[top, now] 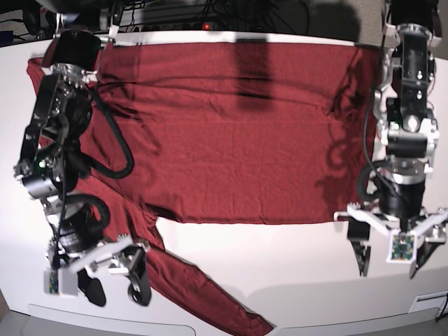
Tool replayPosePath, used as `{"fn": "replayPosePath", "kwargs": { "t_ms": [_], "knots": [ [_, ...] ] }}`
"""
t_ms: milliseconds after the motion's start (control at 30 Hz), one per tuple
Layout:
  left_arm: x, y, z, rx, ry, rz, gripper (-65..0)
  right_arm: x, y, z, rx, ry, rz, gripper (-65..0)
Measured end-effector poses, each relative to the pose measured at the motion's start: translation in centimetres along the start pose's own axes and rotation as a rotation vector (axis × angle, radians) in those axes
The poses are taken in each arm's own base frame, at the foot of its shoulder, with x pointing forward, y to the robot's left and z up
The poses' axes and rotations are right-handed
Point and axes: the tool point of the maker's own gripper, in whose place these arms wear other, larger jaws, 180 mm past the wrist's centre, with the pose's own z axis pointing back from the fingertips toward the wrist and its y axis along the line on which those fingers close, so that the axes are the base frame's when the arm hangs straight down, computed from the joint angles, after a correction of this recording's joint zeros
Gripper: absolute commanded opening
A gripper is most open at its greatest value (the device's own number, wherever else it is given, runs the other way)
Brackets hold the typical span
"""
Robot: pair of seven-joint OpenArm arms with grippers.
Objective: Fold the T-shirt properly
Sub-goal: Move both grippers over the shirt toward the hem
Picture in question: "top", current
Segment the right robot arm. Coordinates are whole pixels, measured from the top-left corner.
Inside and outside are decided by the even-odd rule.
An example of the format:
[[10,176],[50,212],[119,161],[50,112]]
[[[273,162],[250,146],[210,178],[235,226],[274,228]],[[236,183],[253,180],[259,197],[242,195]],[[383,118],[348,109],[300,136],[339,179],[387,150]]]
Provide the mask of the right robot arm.
[[[131,301],[147,306],[151,287],[146,270],[148,242],[123,234],[110,240],[104,234],[111,221],[106,203],[76,191],[76,184],[92,171],[123,179],[134,168],[134,158],[111,109],[89,83],[99,71],[105,49],[116,42],[126,1],[44,1],[56,15],[54,38],[41,66],[42,77],[31,120],[24,131],[14,168],[15,178],[33,200],[41,203],[52,230],[43,274],[45,293],[75,297],[94,305],[106,304],[95,272],[104,270],[129,280]],[[94,109],[99,109],[126,163],[106,167],[81,150],[80,138]]]

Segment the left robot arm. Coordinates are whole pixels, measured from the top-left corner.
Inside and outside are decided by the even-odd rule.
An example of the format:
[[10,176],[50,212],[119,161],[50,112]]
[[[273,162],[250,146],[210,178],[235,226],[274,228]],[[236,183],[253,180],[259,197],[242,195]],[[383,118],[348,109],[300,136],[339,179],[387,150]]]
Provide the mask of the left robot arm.
[[377,121],[385,156],[373,160],[366,155],[356,184],[359,202],[348,204],[342,216],[361,276],[368,273],[372,230],[388,240],[387,262],[409,265],[414,276],[447,242],[447,210],[428,213],[423,206],[440,138],[428,96],[442,26],[436,1],[387,1],[382,16],[382,36],[395,45],[381,50],[381,78],[365,114]]

